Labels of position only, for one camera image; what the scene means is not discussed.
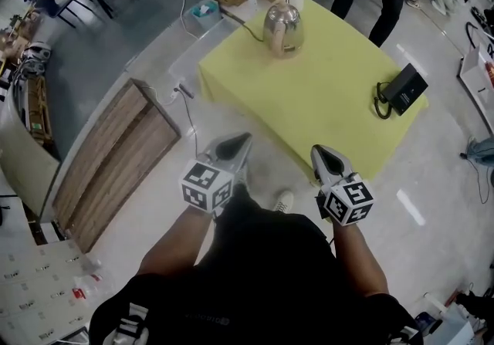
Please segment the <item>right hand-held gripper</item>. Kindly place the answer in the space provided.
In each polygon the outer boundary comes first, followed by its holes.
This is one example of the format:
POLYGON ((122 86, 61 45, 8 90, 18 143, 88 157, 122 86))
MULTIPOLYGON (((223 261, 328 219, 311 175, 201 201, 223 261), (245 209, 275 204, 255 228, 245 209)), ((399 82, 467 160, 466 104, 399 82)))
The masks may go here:
POLYGON ((321 144, 312 146, 310 157, 318 182, 332 184, 322 186, 316 196, 321 218, 341 226, 354 225, 365 219, 374 205, 374 193, 367 180, 357 172, 352 173, 348 158, 321 144))

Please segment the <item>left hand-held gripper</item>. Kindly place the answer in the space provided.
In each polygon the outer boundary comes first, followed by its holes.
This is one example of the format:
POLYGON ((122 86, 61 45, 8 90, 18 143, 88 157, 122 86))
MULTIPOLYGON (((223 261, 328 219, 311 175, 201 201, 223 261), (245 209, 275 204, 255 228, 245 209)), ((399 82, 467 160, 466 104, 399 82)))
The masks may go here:
POLYGON ((178 180, 183 201, 207 213, 226 203, 232 196, 235 173, 246 163, 251 148, 252 135, 237 133, 191 159, 178 180))

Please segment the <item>silver electric kettle beige handle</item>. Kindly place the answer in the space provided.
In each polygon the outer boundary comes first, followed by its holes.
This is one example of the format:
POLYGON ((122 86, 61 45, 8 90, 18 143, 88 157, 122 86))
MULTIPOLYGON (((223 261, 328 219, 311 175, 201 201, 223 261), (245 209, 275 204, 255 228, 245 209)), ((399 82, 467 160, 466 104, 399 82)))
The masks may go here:
POLYGON ((270 52, 273 43, 302 46, 304 31, 300 12, 286 0, 273 4, 264 18, 262 39, 270 52))

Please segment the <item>person's right forearm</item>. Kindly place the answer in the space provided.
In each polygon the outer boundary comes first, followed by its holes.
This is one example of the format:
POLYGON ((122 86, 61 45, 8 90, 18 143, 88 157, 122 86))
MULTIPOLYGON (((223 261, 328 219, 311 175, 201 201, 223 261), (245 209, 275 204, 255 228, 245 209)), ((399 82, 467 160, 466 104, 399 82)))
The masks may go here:
POLYGON ((337 260, 354 290, 362 296, 388 294, 387 278, 357 225, 333 222, 337 260))

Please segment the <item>person's left forearm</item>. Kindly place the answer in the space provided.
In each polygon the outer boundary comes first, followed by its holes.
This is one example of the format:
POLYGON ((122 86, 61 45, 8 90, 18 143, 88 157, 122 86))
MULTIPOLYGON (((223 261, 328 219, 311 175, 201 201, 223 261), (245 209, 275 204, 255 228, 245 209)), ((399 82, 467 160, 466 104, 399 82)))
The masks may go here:
POLYGON ((212 214, 188 206, 144 256, 138 275, 174 275, 192 267, 211 224, 212 214))

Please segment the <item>person's black trousers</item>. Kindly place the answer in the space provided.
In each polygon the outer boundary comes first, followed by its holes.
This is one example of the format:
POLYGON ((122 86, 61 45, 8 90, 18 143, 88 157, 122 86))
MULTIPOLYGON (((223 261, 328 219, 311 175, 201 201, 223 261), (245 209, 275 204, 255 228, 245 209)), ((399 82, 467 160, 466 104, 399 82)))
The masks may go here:
POLYGON ((236 222, 263 212, 264 209, 251 198, 246 184, 238 183, 233 188, 232 197, 225 206, 222 217, 236 222))

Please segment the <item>person's white right shoe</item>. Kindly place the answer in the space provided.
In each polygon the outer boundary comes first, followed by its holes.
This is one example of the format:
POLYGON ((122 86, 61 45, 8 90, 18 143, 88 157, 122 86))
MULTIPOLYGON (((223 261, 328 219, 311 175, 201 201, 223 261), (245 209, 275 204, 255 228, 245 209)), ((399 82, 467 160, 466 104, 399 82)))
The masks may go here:
POLYGON ((291 190, 285 189, 278 194, 272 210, 283 214, 289 214, 292 211, 293 202, 294 194, 291 190))

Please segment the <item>yellow-green tablecloth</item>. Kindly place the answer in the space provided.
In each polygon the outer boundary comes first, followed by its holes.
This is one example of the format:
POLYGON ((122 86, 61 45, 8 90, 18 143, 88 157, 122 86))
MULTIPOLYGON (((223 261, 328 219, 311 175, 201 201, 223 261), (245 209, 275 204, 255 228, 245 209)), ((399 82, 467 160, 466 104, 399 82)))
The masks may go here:
POLYGON ((400 71, 385 52, 306 0, 302 49, 293 58, 277 59, 252 38, 263 20, 264 14, 257 14, 198 64, 204 96, 255 119, 308 177, 313 176, 310 149, 322 144, 347 156, 363 178, 374 179, 427 107, 427 98, 420 96, 403 115, 382 120, 374 109, 374 88, 400 71))

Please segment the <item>white power strip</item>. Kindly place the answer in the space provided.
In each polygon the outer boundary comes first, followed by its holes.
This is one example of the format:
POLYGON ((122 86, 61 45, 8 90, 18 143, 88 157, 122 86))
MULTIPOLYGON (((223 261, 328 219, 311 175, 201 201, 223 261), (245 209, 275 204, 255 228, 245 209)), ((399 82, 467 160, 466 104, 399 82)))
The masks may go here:
POLYGON ((157 90, 154 87, 152 87, 152 86, 143 86, 143 89, 146 90, 147 92, 150 92, 151 95, 153 96, 154 100, 161 107, 169 107, 170 105, 172 105, 175 102, 175 100, 178 98, 178 96, 180 95, 180 93, 182 93, 182 90, 181 90, 180 86, 177 84, 172 89, 172 92, 171 92, 171 95, 169 96, 168 101, 164 102, 164 101, 162 101, 160 99, 159 94, 158 94, 157 90))

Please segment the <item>black desk telephone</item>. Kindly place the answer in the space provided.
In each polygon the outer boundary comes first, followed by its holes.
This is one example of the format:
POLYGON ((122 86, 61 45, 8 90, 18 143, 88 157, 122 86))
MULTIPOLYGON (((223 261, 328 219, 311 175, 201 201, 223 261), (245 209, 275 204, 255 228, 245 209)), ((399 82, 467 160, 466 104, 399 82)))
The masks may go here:
POLYGON ((425 79, 409 63, 392 81, 377 84, 377 100, 401 116, 427 88, 425 79))

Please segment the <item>clear plastic storage box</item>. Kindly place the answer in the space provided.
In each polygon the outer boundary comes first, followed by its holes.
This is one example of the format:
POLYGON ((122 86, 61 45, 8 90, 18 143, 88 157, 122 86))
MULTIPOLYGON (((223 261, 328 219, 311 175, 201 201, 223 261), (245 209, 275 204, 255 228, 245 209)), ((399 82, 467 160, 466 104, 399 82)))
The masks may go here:
POLYGON ((198 64, 240 25, 231 19, 223 19, 196 40, 169 67, 173 80, 188 81, 198 75, 198 64))

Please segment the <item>wooden floor board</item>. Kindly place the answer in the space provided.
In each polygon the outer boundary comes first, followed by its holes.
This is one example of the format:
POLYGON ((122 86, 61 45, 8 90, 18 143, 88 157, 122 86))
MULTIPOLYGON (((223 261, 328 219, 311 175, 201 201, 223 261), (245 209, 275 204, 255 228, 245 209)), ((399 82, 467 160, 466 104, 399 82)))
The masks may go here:
POLYGON ((181 132, 144 81, 130 78, 98 116, 53 202, 59 227, 83 253, 180 140, 181 132))

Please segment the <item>person's black shirt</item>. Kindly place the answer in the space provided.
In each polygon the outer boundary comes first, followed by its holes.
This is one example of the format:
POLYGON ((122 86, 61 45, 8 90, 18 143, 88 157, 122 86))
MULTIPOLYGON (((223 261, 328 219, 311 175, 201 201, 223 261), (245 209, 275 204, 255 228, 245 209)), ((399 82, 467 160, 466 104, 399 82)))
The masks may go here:
POLYGON ((133 277, 98 307, 90 345, 422 345, 388 294, 356 293, 302 215, 258 218, 216 238, 196 266, 133 277))

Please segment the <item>light blue waste bin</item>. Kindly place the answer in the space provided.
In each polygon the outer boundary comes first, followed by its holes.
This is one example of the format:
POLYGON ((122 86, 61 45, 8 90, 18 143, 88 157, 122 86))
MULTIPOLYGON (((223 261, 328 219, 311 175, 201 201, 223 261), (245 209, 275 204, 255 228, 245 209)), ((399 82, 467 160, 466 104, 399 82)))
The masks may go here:
POLYGON ((205 31, 215 27, 221 20, 221 9, 216 0, 201 0, 188 10, 191 16, 205 31))

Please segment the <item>white low cabinet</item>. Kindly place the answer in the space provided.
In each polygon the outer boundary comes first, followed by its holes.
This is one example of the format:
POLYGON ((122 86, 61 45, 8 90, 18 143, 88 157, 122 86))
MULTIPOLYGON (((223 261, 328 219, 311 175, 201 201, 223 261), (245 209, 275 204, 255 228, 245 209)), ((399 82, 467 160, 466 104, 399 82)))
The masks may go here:
POLYGON ((475 104, 488 132, 494 135, 494 59, 480 44, 460 59, 458 79, 475 104))

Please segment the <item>black mesh waste basket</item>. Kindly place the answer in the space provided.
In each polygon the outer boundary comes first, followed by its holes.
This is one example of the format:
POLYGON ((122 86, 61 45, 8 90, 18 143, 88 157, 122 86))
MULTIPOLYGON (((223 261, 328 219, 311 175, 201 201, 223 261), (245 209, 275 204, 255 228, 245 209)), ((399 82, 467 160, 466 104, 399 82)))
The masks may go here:
POLYGON ((426 337, 430 332, 434 331, 438 323, 438 320, 427 312, 419 313, 414 318, 414 321, 423 337, 426 337))

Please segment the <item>clear plastic bag red label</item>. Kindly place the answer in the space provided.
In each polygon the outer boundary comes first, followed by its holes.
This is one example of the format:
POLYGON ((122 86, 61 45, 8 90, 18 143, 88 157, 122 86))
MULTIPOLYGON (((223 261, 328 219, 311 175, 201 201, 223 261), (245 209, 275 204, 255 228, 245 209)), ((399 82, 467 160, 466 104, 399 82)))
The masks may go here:
POLYGON ((100 299, 106 285, 100 265, 89 260, 81 265, 81 269, 82 272, 73 278, 74 296, 86 302, 100 299))

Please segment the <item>light grey table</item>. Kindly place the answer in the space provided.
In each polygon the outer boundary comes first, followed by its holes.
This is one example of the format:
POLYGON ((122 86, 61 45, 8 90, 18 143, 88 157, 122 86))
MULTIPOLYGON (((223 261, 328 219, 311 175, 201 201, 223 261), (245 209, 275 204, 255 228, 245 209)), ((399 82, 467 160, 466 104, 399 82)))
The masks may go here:
POLYGON ((422 337, 424 345, 474 345, 473 326, 463 307, 455 302, 445 306, 431 293, 424 294, 424 299, 433 308, 432 316, 438 320, 436 329, 422 337))

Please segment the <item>wooden pallets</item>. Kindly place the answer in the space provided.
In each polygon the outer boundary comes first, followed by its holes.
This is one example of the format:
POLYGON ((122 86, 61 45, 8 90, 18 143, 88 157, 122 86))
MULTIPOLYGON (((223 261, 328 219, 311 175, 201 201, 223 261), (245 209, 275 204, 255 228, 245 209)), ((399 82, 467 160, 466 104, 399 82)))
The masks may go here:
POLYGON ((25 109, 28 129, 34 140, 42 147, 53 145, 52 127, 46 95, 46 78, 31 77, 27 80, 27 108, 25 109))

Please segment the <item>white black helmet device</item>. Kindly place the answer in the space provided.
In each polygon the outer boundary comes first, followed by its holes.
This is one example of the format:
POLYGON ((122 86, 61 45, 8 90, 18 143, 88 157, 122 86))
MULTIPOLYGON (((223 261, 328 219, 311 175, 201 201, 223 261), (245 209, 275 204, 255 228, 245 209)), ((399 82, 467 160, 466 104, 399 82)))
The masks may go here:
POLYGON ((32 42, 26 46, 21 55, 22 71, 40 76, 46 71, 52 54, 51 46, 44 42, 32 42))

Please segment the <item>white locker cabinet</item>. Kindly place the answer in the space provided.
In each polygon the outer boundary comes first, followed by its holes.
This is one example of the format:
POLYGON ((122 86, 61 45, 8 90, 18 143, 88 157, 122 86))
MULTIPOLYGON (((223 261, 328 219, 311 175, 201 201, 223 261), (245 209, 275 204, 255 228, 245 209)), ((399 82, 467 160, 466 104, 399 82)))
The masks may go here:
POLYGON ((72 241, 0 254, 0 342, 51 345, 89 321, 76 277, 93 272, 72 241))

